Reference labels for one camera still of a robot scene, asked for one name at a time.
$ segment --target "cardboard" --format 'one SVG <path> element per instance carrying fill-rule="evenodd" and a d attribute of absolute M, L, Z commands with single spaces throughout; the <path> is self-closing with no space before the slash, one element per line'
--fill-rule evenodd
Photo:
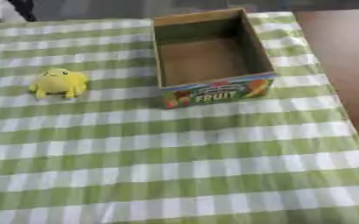
<path fill-rule="evenodd" d="M 167 108 L 264 95 L 277 76 L 242 9 L 153 20 Z"/>

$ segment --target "cardboard box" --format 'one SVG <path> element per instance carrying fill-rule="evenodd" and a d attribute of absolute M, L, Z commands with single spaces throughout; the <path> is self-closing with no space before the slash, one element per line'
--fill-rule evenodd
<path fill-rule="evenodd" d="M 153 20 L 167 108 L 264 95 L 277 76 L 244 10 Z"/>

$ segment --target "box side panel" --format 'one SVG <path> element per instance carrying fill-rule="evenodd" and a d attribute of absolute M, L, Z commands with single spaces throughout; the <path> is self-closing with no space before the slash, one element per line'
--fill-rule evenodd
<path fill-rule="evenodd" d="M 154 19 L 156 26 L 161 25 L 181 25 L 188 23 L 198 23 L 210 20 L 222 20 L 227 18 L 238 17 L 241 9 L 214 10 L 200 13 L 173 15 L 169 17 L 157 17 Z"/>
<path fill-rule="evenodd" d="M 157 45 L 157 41 L 156 41 L 155 25 L 153 24 L 153 22 L 152 22 L 152 26 L 151 26 L 151 35 L 152 35 L 153 51 L 154 51 L 154 56 L 155 56 L 154 58 L 156 61 L 155 67 L 156 67 L 156 71 L 157 71 L 158 86 L 160 88 L 162 88 L 165 85 L 164 78 L 163 78 L 163 77 L 165 77 L 165 70 L 161 63 L 161 56 L 160 56 L 160 52 L 158 50 L 158 45 Z"/>
<path fill-rule="evenodd" d="M 236 34 L 236 27 L 240 23 L 239 17 L 230 17 L 191 24 L 155 26 L 156 40 L 161 46 L 231 37 Z"/>
<path fill-rule="evenodd" d="M 168 109 L 186 107 L 197 104 L 229 102 L 244 98 L 255 98 L 265 95 L 274 77 L 268 79 L 241 80 L 235 82 L 217 82 L 211 85 L 166 91 L 165 106 Z"/>
<path fill-rule="evenodd" d="M 238 37 L 244 49 L 243 57 L 251 74 L 266 73 L 274 70 L 261 40 L 258 38 L 245 12 L 242 13 L 242 24 L 238 29 Z"/>

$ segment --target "stuffed frog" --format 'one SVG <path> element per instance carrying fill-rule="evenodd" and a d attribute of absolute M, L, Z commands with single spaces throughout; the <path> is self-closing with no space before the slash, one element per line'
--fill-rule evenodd
<path fill-rule="evenodd" d="M 51 68 L 30 85 L 38 99 L 46 94 L 65 93 L 66 98 L 74 98 L 86 90 L 87 76 L 84 73 L 71 72 L 63 68 Z"/>

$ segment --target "green and white checkered tablecloth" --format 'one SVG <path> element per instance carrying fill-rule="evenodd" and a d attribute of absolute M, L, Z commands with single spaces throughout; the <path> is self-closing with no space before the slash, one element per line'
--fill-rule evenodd
<path fill-rule="evenodd" d="M 359 224 L 359 138 L 288 12 L 251 15 L 264 98 L 154 106 L 149 20 L 0 25 L 0 223 Z M 27 91 L 84 71 L 80 98 Z"/>

